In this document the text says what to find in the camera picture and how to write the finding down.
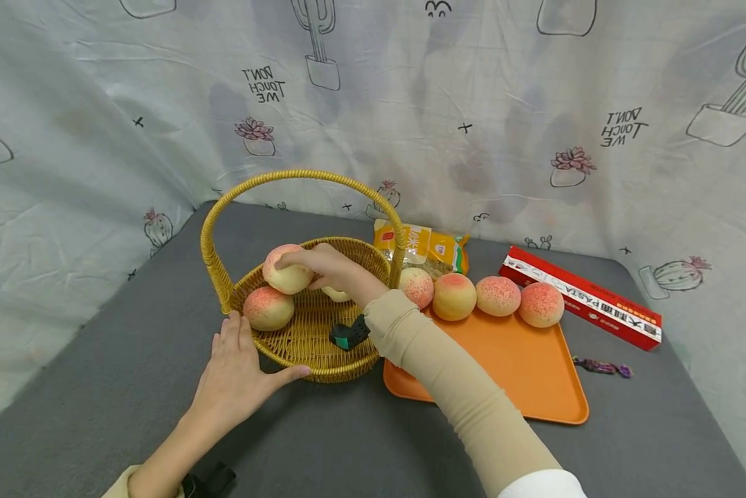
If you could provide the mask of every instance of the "peach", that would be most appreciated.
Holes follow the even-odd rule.
[[[252,290],[243,303],[243,316],[248,318],[251,328],[257,331],[279,330],[293,318],[293,313],[293,297],[282,294],[273,287]]]
[[[398,288],[420,309],[426,308],[434,299],[434,281],[420,268],[404,268]]]
[[[526,324],[546,329],[561,320],[564,299],[551,284],[536,282],[523,289],[518,313]]]
[[[434,313],[443,320],[466,319],[475,303],[475,285],[462,273],[448,273],[434,283]]]
[[[520,308],[520,288],[506,277],[484,277],[475,286],[478,309],[492,316],[509,316]]]
[[[275,290],[287,295],[298,294],[309,287],[312,277],[315,277],[315,273],[311,269],[300,264],[291,264],[287,268],[280,270],[273,267],[282,258],[283,254],[303,250],[304,248],[301,246],[285,244],[269,252],[268,257],[265,258],[265,262],[262,264],[262,278]]]
[[[328,286],[321,287],[320,289],[335,303],[345,303],[345,301],[351,300],[350,295],[342,292],[341,290],[335,290],[334,288]]]

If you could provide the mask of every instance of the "red box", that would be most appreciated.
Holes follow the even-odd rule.
[[[519,247],[511,247],[500,274],[523,286],[551,284],[561,292],[567,311],[645,351],[661,344],[661,315]]]

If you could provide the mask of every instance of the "hand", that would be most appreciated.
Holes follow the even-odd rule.
[[[345,292],[361,308],[389,290],[372,273],[326,243],[318,244],[312,250],[285,253],[274,266],[283,269],[291,264],[300,264],[317,274],[318,277],[309,285],[310,289],[328,286]]]
[[[221,333],[212,337],[210,362],[185,417],[214,428],[220,439],[279,388],[309,374],[309,367],[304,365],[272,374],[261,371],[248,319],[232,311],[223,321]]]

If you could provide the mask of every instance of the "gray table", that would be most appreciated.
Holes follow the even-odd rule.
[[[0,416],[0,498],[99,497],[188,407],[221,313],[199,252],[210,205],[96,315]],[[274,246],[314,237],[372,239],[362,221],[232,205],[215,239],[234,278]],[[471,278],[498,271],[508,247],[471,241]],[[642,302],[618,263],[541,252]],[[589,498],[746,498],[746,474],[668,345],[646,353],[567,314],[573,353],[626,363],[631,380],[580,371],[588,423],[532,423]],[[395,398],[374,371],[341,385],[297,382],[196,467],[237,473],[231,497],[483,497],[439,410]]]

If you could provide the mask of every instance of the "snack bag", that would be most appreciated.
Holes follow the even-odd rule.
[[[435,232],[426,226],[403,225],[406,231],[406,253],[403,257],[403,267],[424,269],[433,279],[440,278],[446,273],[467,274],[469,263],[464,244],[469,235],[447,235]],[[392,224],[387,220],[378,219],[373,224],[375,237],[373,246],[384,253],[392,261],[395,250],[395,233]]]

